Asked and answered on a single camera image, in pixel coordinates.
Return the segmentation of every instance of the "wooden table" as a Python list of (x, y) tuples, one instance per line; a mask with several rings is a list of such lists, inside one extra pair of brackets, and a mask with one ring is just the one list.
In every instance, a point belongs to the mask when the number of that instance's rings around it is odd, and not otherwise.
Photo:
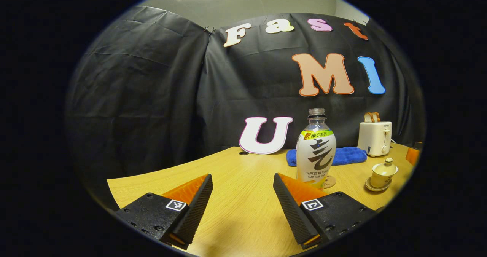
[[(368, 156), (362, 163), (332, 166), (329, 174), (336, 178), (336, 184), (325, 192), (343, 191), (374, 210), (387, 205), (414, 168), (405, 159), (407, 146), (395, 143), (391, 146), (386, 156)], [(280, 257), (302, 252), (272, 187), (277, 172), (296, 177), (296, 167), (287, 165), (287, 150), (270, 155), (239, 155), (241, 151), (240, 147), (232, 147), (172, 168), (107, 181), (122, 208), (145, 193), (162, 194), (211, 173), (212, 196), (186, 252), (204, 257)], [(398, 173), (388, 189), (369, 191), (365, 180), (372, 175), (372, 166), (383, 163), (387, 157), (394, 158)]]

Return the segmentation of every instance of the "blue towel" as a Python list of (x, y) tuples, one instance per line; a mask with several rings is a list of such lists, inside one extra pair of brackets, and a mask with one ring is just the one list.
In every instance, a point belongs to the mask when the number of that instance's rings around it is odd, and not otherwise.
[[(286, 153), (286, 160), (289, 166), (296, 166), (296, 150), (292, 149)], [(335, 157), (332, 165), (347, 165), (353, 163), (360, 163), (367, 160), (367, 154), (364, 150), (355, 147), (336, 148)]]

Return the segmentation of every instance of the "white letter u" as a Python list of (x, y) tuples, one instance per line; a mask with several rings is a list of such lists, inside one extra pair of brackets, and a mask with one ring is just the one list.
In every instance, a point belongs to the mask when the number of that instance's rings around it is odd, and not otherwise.
[(257, 135), (263, 123), (267, 122), (265, 117), (250, 117), (245, 119), (245, 129), (240, 136), (240, 147), (248, 153), (271, 154), (280, 150), (286, 141), (287, 127), (293, 119), (291, 117), (276, 117), (273, 119), (275, 132), (272, 141), (261, 144), (257, 142)]

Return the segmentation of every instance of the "white toaster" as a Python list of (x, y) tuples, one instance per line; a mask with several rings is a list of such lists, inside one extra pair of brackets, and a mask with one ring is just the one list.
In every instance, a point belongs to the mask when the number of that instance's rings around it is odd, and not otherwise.
[(393, 124), (391, 122), (362, 122), (358, 131), (357, 147), (372, 157), (386, 155), (391, 146), (392, 130)]

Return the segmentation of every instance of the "cork coaster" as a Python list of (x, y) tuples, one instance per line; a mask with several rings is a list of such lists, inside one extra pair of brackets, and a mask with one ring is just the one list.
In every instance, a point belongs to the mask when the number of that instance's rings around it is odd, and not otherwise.
[(336, 184), (336, 179), (333, 176), (327, 175), (325, 182), (323, 183), (323, 188), (331, 188)]

